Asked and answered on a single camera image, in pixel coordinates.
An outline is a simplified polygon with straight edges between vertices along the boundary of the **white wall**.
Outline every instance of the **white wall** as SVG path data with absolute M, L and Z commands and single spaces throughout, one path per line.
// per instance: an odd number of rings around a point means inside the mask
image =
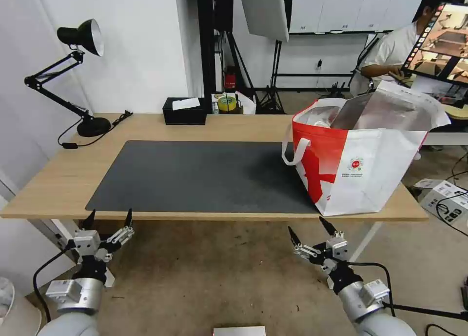
M 25 131 L 49 158 L 58 148 L 57 136 L 78 118 L 47 97 L 24 85 L 24 78 L 65 56 L 37 0 L 0 0 L 0 104 L 27 127 Z M 47 83 L 47 89 L 87 107 L 73 72 Z M 2 110 L 3 118 L 10 114 Z M 12 136 L 13 132 L 0 135 Z
M 0 210 L 6 204 L 0 196 Z M 34 272 L 58 252 L 59 249 L 27 220 L 0 218 L 0 276 L 13 282 L 20 295 L 33 291 Z M 38 275 L 38 286 L 73 266 L 67 256 L 61 256 Z
M 105 52 L 76 68 L 94 112 L 161 113 L 187 96 L 176 0 L 41 0 L 54 28 L 95 18 Z
M 29 89 L 24 78 L 64 57 L 37 0 L 0 0 L 0 209 L 56 152 L 57 136 L 78 118 Z M 73 72 L 46 85 L 52 92 L 87 107 Z M 25 295 L 34 271 L 58 253 L 24 219 L 0 218 L 0 275 Z M 39 276 L 42 285 L 70 269 L 62 257 Z
M 200 31 L 196 0 L 176 0 L 188 95 L 203 96 Z

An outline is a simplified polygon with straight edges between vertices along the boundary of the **lamp arm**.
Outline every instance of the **lamp arm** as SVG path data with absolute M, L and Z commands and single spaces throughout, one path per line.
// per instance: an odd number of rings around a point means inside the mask
M 65 101 L 64 99 L 60 98 L 59 96 L 53 94 L 52 92 L 50 92 L 49 90 L 46 90 L 43 87 L 43 85 L 45 83 L 47 83 L 48 81 L 50 81 L 52 79 L 55 79 L 56 77 L 62 75 L 63 73 L 65 73 L 65 72 L 69 71 L 70 69 L 73 69 L 77 65 L 80 65 L 81 63 L 83 63 L 83 55 L 84 55 L 84 52 L 82 52 L 82 51 L 73 51 L 72 53 L 67 55 L 65 58 L 62 58 L 61 60 L 55 62 L 54 64 L 48 66 L 47 68 L 41 70 L 40 72 L 38 72 L 38 73 L 36 73 L 34 75 L 26 77 L 24 79 L 24 83 L 29 88 L 31 88 L 31 89 L 39 92 L 40 94 L 50 98 L 51 100 L 57 102 L 58 104 L 60 104 L 61 106 L 67 108 L 68 110 L 72 111 L 73 113 L 78 114 L 83 119 L 90 119 L 90 118 L 92 118 L 92 116 L 90 116 L 88 114 L 88 110 L 82 110 L 82 109 L 78 108 L 73 103 Z M 69 65 L 69 66 L 67 66 L 66 68 L 64 68 L 62 70 L 57 71 L 57 72 L 48 73 L 48 71 L 55 68 L 59 64 L 62 64 L 63 62 L 67 61 L 70 58 L 75 59 L 76 62 Z

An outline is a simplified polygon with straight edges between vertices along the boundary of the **tissue box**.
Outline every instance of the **tissue box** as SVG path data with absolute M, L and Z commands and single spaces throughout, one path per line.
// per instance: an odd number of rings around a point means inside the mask
M 168 97 L 162 112 L 166 125 L 205 125 L 206 111 L 201 104 L 197 107 L 187 109 L 172 109 L 172 102 L 175 100 L 187 99 L 187 97 Z

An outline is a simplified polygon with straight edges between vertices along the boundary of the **black desk mat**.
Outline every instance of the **black desk mat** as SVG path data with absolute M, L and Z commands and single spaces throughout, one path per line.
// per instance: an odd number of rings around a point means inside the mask
M 292 159 L 292 145 L 289 145 Z M 87 210 L 316 213 L 280 142 L 127 141 Z

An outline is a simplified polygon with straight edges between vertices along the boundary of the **wooden table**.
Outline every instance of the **wooden table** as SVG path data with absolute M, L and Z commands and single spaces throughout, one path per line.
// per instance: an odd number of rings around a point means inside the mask
M 117 114 L 102 114 L 115 120 Z M 95 144 L 60 150 L 0 213 L 5 218 L 51 221 L 66 239 L 73 237 L 73 220 L 84 219 L 85 206 L 127 140 L 273 141 L 280 142 L 288 115 L 208 115 L 205 126 L 166 126 L 163 115 L 135 114 Z M 88 139 L 75 137 L 77 143 Z M 124 212 L 99 212 L 96 219 L 124 219 Z M 318 218 L 313 214 L 278 213 L 155 213 L 135 212 L 134 220 L 257 220 L 291 221 Z M 422 221 L 426 212 L 400 184 L 379 213 L 333 217 L 333 221 L 366 222 L 359 242 L 365 247 L 385 221 Z

